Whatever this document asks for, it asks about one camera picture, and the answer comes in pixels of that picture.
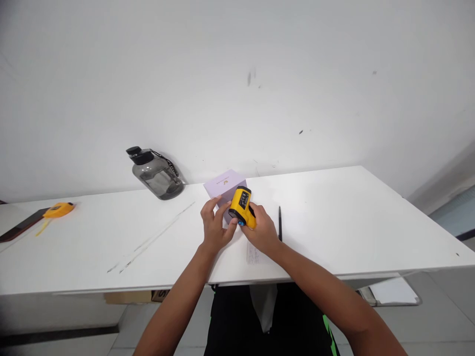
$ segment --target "cardboard box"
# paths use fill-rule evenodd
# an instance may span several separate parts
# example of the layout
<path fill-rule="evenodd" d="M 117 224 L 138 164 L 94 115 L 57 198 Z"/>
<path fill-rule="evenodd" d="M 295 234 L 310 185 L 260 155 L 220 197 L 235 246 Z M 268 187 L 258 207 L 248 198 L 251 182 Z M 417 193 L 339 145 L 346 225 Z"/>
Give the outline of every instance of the cardboard box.
<path fill-rule="evenodd" d="M 145 304 L 161 303 L 170 292 L 166 290 L 110 292 L 104 293 L 107 304 Z"/>
<path fill-rule="evenodd" d="M 224 172 L 220 176 L 206 182 L 204 188 L 208 192 L 210 198 L 214 198 L 218 195 L 222 196 L 222 199 L 218 202 L 218 207 L 231 201 L 234 197 L 234 192 L 239 185 L 247 187 L 246 179 L 233 170 Z M 230 223 L 231 216 L 226 212 L 224 219 L 227 223 Z"/>

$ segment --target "smartphone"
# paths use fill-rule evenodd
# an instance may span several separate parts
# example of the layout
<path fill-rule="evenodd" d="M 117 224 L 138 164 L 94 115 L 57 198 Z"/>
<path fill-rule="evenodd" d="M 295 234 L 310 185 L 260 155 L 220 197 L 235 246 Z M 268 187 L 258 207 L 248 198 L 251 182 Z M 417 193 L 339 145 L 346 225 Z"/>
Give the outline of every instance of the smartphone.
<path fill-rule="evenodd" d="M 49 208 L 39 209 L 36 213 L 30 215 L 28 218 L 23 220 L 13 229 L 10 229 L 6 233 L 4 233 L 2 236 L 0 236 L 0 243 L 11 241 L 24 231 L 28 230 L 30 227 L 32 227 L 34 224 L 36 224 L 43 218 L 43 214 L 46 213 L 48 209 Z"/>

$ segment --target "lavender box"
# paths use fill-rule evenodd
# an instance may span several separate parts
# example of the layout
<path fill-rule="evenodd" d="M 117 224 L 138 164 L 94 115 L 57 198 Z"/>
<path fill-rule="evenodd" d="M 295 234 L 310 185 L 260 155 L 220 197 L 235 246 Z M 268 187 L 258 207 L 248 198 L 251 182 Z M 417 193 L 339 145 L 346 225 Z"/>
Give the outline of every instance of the lavender box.
<path fill-rule="evenodd" d="M 234 192 L 238 185 L 247 187 L 246 179 L 235 171 L 229 170 L 206 182 L 204 188 L 208 192 L 210 198 L 214 198 L 218 195 L 222 196 L 222 199 L 218 202 L 218 207 L 221 207 L 223 204 L 226 204 L 233 199 Z M 231 216 L 226 212 L 224 214 L 224 219 L 229 223 L 231 221 Z"/>

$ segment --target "finger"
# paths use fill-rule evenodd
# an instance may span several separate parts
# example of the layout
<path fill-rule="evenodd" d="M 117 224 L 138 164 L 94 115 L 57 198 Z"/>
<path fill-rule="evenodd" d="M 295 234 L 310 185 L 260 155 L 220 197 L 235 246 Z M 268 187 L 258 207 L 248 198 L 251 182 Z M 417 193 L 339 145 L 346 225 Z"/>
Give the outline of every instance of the finger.
<path fill-rule="evenodd" d="M 267 212 L 266 212 L 266 210 L 264 209 L 264 207 L 263 207 L 262 205 L 259 205 L 259 209 L 260 209 L 264 214 L 267 215 Z"/>
<path fill-rule="evenodd" d="M 226 232 L 224 233 L 224 239 L 226 241 L 231 241 L 231 239 L 233 238 L 234 236 L 234 232 L 236 231 L 236 227 L 238 225 L 238 220 L 237 218 L 232 218 L 231 219 L 231 222 L 229 223 L 229 226 L 228 226 L 228 229 L 226 230 Z"/>
<path fill-rule="evenodd" d="M 221 223 L 223 221 L 224 213 L 226 212 L 226 210 L 229 208 L 230 205 L 231 205 L 231 202 L 227 202 L 226 204 L 221 205 L 221 208 L 219 208 L 218 211 L 216 212 L 216 216 L 214 220 Z"/>
<path fill-rule="evenodd" d="M 252 239 L 254 236 L 254 230 L 251 230 L 247 225 L 239 226 L 243 234 L 247 237 L 248 240 Z"/>
<path fill-rule="evenodd" d="M 218 195 L 217 197 L 214 197 L 213 199 L 208 200 L 203 205 L 203 209 L 201 209 L 201 217 L 203 218 L 203 220 L 209 220 L 209 219 L 214 218 L 213 209 L 220 199 L 221 199 L 221 195 Z"/>
<path fill-rule="evenodd" d="M 249 205 L 254 210 L 254 215 L 256 216 L 256 222 L 259 225 L 259 222 L 264 220 L 265 215 L 267 215 L 267 213 L 264 210 L 264 207 L 262 205 L 256 205 L 253 202 L 250 202 Z"/>

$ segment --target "black shorts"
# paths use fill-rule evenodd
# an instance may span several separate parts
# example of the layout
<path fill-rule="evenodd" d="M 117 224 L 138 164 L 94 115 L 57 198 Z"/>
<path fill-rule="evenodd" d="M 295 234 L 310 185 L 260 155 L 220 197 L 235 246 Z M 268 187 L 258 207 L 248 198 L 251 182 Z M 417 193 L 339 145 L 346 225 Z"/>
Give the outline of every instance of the black shorts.
<path fill-rule="evenodd" d="M 263 333 L 249 286 L 216 287 L 205 356 L 339 356 L 327 317 L 295 283 L 277 284 L 271 330 Z"/>

